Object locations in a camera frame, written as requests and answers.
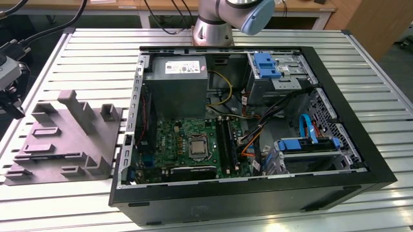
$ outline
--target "cable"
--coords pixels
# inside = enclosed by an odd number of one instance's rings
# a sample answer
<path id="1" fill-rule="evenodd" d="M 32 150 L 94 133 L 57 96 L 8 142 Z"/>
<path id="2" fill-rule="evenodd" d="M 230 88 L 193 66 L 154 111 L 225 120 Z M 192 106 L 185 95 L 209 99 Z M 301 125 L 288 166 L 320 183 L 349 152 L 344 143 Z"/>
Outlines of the cable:
<path id="1" fill-rule="evenodd" d="M 228 111 L 229 111 L 230 114 L 232 114 L 232 113 L 233 113 L 232 108 L 226 105 L 226 103 L 224 103 L 222 106 L 228 109 Z"/>
<path id="2" fill-rule="evenodd" d="M 248 147 L 253 144 L 254 140 L 258 138 L 258 136 L 261 135 L 262 131 L 258 132 L 258 134 L 254 136 L 254 138 L 252 139 L 252 141 L 249 142 L 249 144 L 245 146 L 245 149 L 241 153 L 241 156 L 252 156 L 252 154 L 246 154 L 246 150 L 248 150 Z"/>
<path id="3" fill-rule="evenodd" d="M 250 117 L 244 117 L 244 116 L 241 116 L 241 115 L 226 114 L 226 113 L 221 112 L 220 110 L 217 110 L 213 106 L 208 106 L 208 108 L 210 108 L 210 109 L 212 109 L 216 113 L 218 113 L 220 115 L 250 119 Z"/>
<path id="4" fill-rule="evenodd" d="M 11 9 L 8 9 L 7 11 L 0 12 L 0 19 L 3 18 L 2 15 L 4 17 L 10 16 L 12 13 L 15 13 L 18 10 L 20 10 L 20 8 L 26 5 L 28 0 L 22 0 Z"/>
<path id="5" fill-rule="evenodd" d="M 32 36 L 28 37 L 26 40 L 22 40 L 22 41 L 20 41 L 22 44 L 23 44 L 24 46 L 28 46 L 35 40 L 40 39 L 42 37 L 44 37 L 44 36 L 47 36 L 47 35 L 50 35 L 50 34 L 58 32 L 58 31 L 61 31 L 62 29 L 66 29 L 67 27 L 70 27 L 70 26 L 78 21 L 78 19 L 81 18 L 82 13 L 83 13 L 85 8 L 86 8 L 87 2 L 89 2 L 87 0 L 83 0 L 82 5 L 81 5 L 81 8 L 79 8 L 79 10 L 78 10 L 78 12 L 77 12 L 77 15 L 75 15 L 75 17 L 73 18 L 71 21 L 69 21 L 66 24 L 63 24 L 63 25 L 61 25 L 61 26 L 58 26 L 58 27 L 55 27 L 55 28 L 51 28 L 51 29 L 48 29 L 48 30 L 46 30 L 46 31 L 43 31 L 43 32 L 40 32 L 40 33 L 32 35 Z"/>
<path id="6" fill-rule="evenodd" d="M 222 79 L 225 79 L 225 81 L 228 82 L 228 85 L 230 86 L 230 93 L 228 95 L 228 98 L 224 101 L 218 102 L 218 103 L 208 104 L 208 106 L 221 105 L 221 104 L 226 103 L 232 99 L 232 97 L 233 97 L 233 85 L 232 85 L 230 81 L 228 80 L 228 78 L 220 72 L 217 72 L 217 71 L 209 71 L 209 72 L 210 73 L 216 73 L 217 75 L 220 75 L 222 77 Z"/>
<path id="7" fill-rule="evenodd" d="M 285 14 L 285 16 L 284 17 L 286 17 L 286 13 L 288 13 L 288 6 L 286 6 L 286 3 L 285 3 L 285 0 L 282 0 L 282 3 L 284 3 L 284 13 L 282 13 L 282 16 L 284 16 L 284 14 Z"/>
<path id="8" fill-rule="evenodd" d="M 177 8 L 177 10 L 178 10 L 178 13 L 181 14 L 181 17 L 182 17 L 185 23 L 187 24 L 187 28 L 190 28 L 192 26 L 190 26 L 190 24 L 187 23 L 186 17 L 185 17 L 185 15 L 182 14 L 182 12 L 181 12 L 181 10 L 179 10 L 179 8 L 178 8 L 178 6 L 177 6 L 175 1 L 174 1 L 174 0 L 170 0 L 170 1 L 173 2 L 173 4 L 174 4 L 174 6 L 175 6 L 175 8 Z"/>
<path id="9" fill-rule="evenodd" d="M 185 6 L 186 6 L 186 8 L 187 8 L 187 13 L 189 13 L 189 16 L 192 17 L 193 25 L 196 25 L 196 21 L 194 21 L 193 13 L 192 13 L 192 11 L 190 11 L 190 9 L 189 9 L 189 7 L 187 7 L 187 3 L 186 3 L 186 1 L 185 1 L 185 0 L 181 0 L 181 1 L 182 1 L 183 5 L 185 5 Z"/>
<path id="10" fill-rule="evenodd" d="M 158 22 L 158 20 L 157 20 L 157 17 L 155 17 L 154 12 L 153 12 L 153 10 L 151 10 L 151 8 L 150 8 L 150 5 L 149 5 L 147 0 L 143 0 L 143 2 L 145 2 L 146 6 L 147 6 L 147 8 L 149 8 L 150 14 L 151 14 L 151 16 L 153 16 L 153 18 L 154 18 L 154 21 L 155 21 L 158 27 L 159 27 L 167 34 L 170 34 L 170 35 L 177 35 L 177 34 L 179 34 L 186 28 L 178 29 L 178 30 L 174 31 L 174 32 L 167 31 L 167 30 L 163 28 L 163 26 L 161 26 L 161 24 L 159 24 L 159 22 Z"/>

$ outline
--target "motherboard chip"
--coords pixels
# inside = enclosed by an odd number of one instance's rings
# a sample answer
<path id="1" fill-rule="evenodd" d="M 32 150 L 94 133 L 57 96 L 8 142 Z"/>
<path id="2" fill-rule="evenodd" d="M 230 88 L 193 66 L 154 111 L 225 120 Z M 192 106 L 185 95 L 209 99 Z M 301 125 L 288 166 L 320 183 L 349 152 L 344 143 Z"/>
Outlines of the motherboard chip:
<path id="1" fill-rule="evenodd" d="M 208 158 L 208 138 L 189 138 L 189 157 L 193 159 Z"/>
<path id="2" fill-rule="evenodd" d="M 193 154 L 205 154 L 206 153 L 205 142 L 204 141 L 192 142 L 192 150 Z"/>

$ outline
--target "wooden table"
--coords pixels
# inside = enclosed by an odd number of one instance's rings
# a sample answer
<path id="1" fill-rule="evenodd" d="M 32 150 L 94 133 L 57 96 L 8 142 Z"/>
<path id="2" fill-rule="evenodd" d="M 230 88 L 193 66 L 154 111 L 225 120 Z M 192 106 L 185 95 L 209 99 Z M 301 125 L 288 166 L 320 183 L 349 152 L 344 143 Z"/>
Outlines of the wooden table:
<path id="1" fill-rule="evenodd" d="M 198 15 L 198 0 L 185 0 L 194 15 Z M 0 10 L 11 8 L 19 0 L 2 0 Z M 24 8 L 18 11 L 22 15 L 74 15 L 82 0 L 30 0 Z M 170 0 L 147 0 L 155 15 L 179 15 Z M 175 0 L 183 14 L 189 15 L 181 0 Z M 332 12 L 337 10 L 336 5 L 328 0 L 321 5 L 313 0 L 286 0 L 288 17 L 314 17 L 317 18 L 313 29 L 324 29 Z M 118 0 L 110 4 L 89 4 L 86 15 L 138 15 L 141 17 L 142 28 L 150 28 L 150 12 L 143 0 Z M 274 15 L 281 17 L 284 5 L 276 7 Z"/>

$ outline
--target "metal workbench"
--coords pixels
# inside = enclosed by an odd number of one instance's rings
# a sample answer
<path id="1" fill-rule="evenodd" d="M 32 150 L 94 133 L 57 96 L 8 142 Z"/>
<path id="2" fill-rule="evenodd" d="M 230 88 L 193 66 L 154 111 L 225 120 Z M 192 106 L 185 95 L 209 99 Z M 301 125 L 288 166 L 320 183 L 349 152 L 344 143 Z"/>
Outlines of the metal workbench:
<path id="1" fill-rule="evenodd" d="M 349 35 L 341 31 L 265 30 L 249 37 L 234 31 L 236 45 L 313 46 L 371 134 L 399 181 L 361 194 L 328 211 L 159 226 L 174 231 L 411 231 L 413 225 L 413 105 Z M 190 33 L 158 29 L 78 29 L 65 34 L 23 104 L 28 116 L 14 121 L 0 143 L 0 183 L 22 148 L 38 101 L 51 102 L 75 89 L 91 107 L 130 105 L 139 46 L 190 45 Z M 119 134 L 118 144 L 123 142 Z M 130 231 L 141 229 L 109 207 L 111 179 L 0 185 L 0 231 Z"/>

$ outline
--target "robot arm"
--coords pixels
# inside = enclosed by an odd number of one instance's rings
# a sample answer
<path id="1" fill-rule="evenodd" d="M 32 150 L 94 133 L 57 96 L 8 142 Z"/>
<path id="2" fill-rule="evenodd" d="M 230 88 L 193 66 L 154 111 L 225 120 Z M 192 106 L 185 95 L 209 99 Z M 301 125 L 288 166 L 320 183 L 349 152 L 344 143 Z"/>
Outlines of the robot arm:
<path id="1" fill-rule="evenodd" d="M 256 35 L 270 21 L 274 7 L 274 0 L 201 0 L 194 45 L 232 45 L 232 26 Z"/>

